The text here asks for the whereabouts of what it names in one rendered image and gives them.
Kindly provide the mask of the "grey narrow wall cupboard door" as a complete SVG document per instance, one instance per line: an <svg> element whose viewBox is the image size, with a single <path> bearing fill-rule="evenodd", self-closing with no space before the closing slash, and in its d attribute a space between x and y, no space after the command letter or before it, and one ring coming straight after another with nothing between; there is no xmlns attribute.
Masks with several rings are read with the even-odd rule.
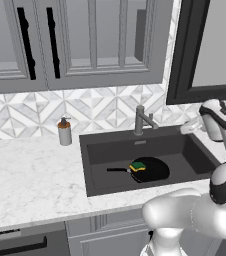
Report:
<svg viewBox="0 0 226 256"><path fill-rule="evenodd" d="M31 80L17 8L23 7L29 23L36 79ZM36 0L0 0L0 94L46 91L47 81Z"/></svg>

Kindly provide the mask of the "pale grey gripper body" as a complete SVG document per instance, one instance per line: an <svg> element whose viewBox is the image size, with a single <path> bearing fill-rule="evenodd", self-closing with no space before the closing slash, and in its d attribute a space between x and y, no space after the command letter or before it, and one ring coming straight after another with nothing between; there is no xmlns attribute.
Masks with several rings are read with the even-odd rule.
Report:
<svg viewBox="0 0 226 256"><path fill-rule="evenodd" d="M180 132L182 134L190 134L196 131L197 129L200 129L203 126L203 121L201 117L195 117L186 123L184 123L180 127Z"/></svg>

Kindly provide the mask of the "black frying pan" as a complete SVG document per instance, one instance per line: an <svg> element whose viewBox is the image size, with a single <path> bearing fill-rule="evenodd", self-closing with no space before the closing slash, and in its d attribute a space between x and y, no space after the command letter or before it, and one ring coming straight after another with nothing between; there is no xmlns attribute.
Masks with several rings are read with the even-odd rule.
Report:
<svg viewBox="0 0 226 256"><path fill-rule="evenodd" d="M146 169L144 171L132 172L129 169L123 167L109 167L108 172L128 172L132 178L138 183L153 182L158 180L165 180L170 176L170 168L162 160L156 157L139 157L132 162L142 162Z"/></svg>

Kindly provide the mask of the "yellow and green sponge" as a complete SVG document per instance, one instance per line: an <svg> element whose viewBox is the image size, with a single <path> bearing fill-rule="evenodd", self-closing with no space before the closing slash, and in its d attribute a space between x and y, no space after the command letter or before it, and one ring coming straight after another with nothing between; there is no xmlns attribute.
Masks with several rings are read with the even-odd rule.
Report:
<svg viewBox="0 0 226 256"><path fill-rule="evenodd" d="M132 172L137 173L138 171L144 171L146 169L146 166L142 162L132 162L129 164L129 169Z"/></svg>

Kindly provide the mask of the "grey soap dispenser, brown top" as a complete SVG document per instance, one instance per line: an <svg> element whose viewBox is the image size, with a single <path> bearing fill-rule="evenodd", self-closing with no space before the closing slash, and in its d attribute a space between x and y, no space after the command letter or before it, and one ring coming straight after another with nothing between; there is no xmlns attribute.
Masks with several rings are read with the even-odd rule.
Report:
<svg viewBox="0 0 226 256"><path fill-rule="evenodd" d="M62 117L57 125L59 142L62 146L69 146L72 144L71 124L66 117Z"/></svg>

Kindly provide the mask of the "black window frame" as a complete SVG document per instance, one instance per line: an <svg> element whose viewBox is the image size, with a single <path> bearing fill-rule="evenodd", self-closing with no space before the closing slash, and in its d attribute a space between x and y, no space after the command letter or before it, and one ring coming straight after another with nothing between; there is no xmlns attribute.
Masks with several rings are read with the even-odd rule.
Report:
<svg viewBox="0 0 226 256"><path fill-rule="evenodd" d="M166 103L226 99L226 0L182 0Z"/></svg>

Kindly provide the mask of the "grey base cupboard door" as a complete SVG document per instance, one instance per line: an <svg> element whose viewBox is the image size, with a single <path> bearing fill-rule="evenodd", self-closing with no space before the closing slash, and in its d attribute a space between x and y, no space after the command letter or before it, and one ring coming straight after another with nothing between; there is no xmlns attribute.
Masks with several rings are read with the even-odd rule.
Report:
<svg viewBox="0 0 226 256"><path fill-rule="evenodd" d="M139 256L149 241L139 212L69 220L66 229L71 256Z"/></svg>

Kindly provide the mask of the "dark grey dishwasher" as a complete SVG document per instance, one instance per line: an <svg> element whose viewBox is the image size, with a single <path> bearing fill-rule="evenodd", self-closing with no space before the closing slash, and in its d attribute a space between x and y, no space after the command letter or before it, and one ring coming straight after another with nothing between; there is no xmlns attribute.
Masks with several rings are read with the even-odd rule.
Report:
<svg viewBox="0 0 226 256"><path fill-rule="evenodd" d="M63 222L0 231L0 250L38 243L47 237L47 247L5 256L70 256Z"/></svg>

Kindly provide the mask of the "dark grey sink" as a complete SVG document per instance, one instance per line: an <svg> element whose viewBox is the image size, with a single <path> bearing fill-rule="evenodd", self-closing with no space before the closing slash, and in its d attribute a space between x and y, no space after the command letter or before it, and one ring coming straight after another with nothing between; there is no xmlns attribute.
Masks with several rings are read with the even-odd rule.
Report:
<svg viewBox="0 0 226 256"><path fill-rule="evenodd" d="M220 165L195 135L183 135L178 126L145 129L140 136L132 130L88 134L79 140L89 197L207 179ZM145 157L161 160L169 176L135 180L129 164Z"/></svg>

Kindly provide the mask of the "grey metal tap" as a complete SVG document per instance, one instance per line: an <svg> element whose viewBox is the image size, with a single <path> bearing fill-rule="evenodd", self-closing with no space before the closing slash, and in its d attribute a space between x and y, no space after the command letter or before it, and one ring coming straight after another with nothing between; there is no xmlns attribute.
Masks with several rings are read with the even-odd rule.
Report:
<svg viewBox="0 0 226 256"><path fill-rule="evenodd" d="M153 129L159 128L158 124L153 121L153 114L150 113L146 116L144 111L145 107L143 105L138 105L136 107L134 134L137 136L141 136L143 134L144 125L150 125Z"/></svg>

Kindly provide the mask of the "grey wide glazed cupboard door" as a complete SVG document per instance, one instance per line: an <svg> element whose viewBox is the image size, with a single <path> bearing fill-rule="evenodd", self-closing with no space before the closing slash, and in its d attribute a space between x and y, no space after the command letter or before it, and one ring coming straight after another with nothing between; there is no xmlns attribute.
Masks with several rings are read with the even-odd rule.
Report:
<svg viewBox="0 0 226 256"><path fill-rule="evenodd" d="M36 0L51 90L157 84L163 79L174 0ZM60 60L54 74L46 7Z"/></svg>

